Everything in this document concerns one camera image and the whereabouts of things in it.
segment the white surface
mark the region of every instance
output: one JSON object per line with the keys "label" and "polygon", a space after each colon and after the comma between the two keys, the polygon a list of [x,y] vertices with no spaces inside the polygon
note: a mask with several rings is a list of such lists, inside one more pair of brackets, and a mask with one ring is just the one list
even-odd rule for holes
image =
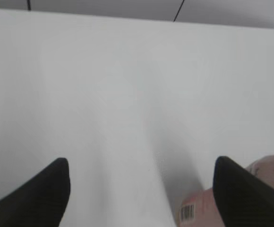
{"label": "white surface", "polygon": [[27,1],[26,0],[0,0],[0,8],[27,10]]}
{"label": "white surface", "polygon": [[274,28],[274,0],[186,0],[177,21]]}
{"label": "white surface", "polygon": [[173,21],[181,0],[31,0],[32,10]]}
{"label": "white surface", "polygon": [[66,157],[62,227],[171,227],[219,155],[269,154],[274,30],[0,10],[0,198]]}

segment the barcode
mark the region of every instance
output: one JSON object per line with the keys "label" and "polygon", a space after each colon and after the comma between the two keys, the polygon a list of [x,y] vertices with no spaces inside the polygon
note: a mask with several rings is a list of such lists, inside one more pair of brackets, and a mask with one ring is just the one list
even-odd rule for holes
{"label": "barcode", "polygon": [[195,218],[195,205],[189,204],[181,208],[181,221],[192,221]]}

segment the black cable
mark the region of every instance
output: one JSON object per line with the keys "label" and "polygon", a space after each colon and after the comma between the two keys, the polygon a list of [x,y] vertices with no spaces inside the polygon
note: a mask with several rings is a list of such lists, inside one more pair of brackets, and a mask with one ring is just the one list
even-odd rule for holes
{"label": "black cable", "polygon": [[28,7],[28,11],[31,11],[31,2],[30,2],[30,0],[27,0],[27,7]]}
{"label": "black cable", "polygon": [[177,12],[177,14],[176,14],[176,16],[175,16],[174,22],[176,21],[176,19],[177,19],[178,15],[179,15],[179,13],[180,13],[180,11],[181,11],[181,8],[182,8],[184,2],[185,2],[185,0],[182,0],[182,3],[181,3],[181,5],[180,5],[180,7],[179,7],[179,10],[178,10],[178,12]]}

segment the pink package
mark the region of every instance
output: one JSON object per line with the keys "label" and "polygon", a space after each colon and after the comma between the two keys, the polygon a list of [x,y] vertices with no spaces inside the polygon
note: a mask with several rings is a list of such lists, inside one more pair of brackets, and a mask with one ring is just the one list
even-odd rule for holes
{"label": "pink package", "polygon": [[[274,156],[266,156],[255,161],[246,169],[274,188]],[[224,227],[212,188],[185,199],[177,218],[179,227]]]}

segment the white wall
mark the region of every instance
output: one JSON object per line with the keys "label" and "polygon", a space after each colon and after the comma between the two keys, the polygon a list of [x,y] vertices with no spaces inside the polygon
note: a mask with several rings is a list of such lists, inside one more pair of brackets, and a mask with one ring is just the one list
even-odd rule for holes
{"label": "white wall", "polygon": [[32,10],[173,21],[181,0],[31,0]]}
{"label": "white wall", "polygon": [[0,8],[27,9],[27,1],[26,0],[0,0]]}
{"label": "white wall", "polygon": [[177,21],[274,28],[274,0],[186,0]]}

